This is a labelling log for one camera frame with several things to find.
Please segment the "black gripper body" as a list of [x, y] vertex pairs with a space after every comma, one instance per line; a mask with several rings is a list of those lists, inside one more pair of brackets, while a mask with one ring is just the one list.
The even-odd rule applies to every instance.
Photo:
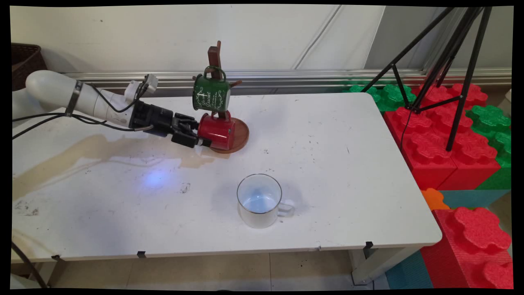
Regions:
[[138, 101], [133, 105], [129, 128], [166, 137], [173, 133], [173, 118], [174, 112], [172, 110]]

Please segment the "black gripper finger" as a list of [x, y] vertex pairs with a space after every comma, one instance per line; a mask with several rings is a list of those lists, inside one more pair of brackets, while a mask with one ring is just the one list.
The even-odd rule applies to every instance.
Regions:
[[187, 116], [181, 113], [175, 113], [174, 126], [178, 129], [198, 129], [199, 123], [192, 116]]
[[199, 134], [199, 129], [174, 129], [172, 135], [172, 142], [194, 148], [195, 146], [211, 147], [212, 141]]

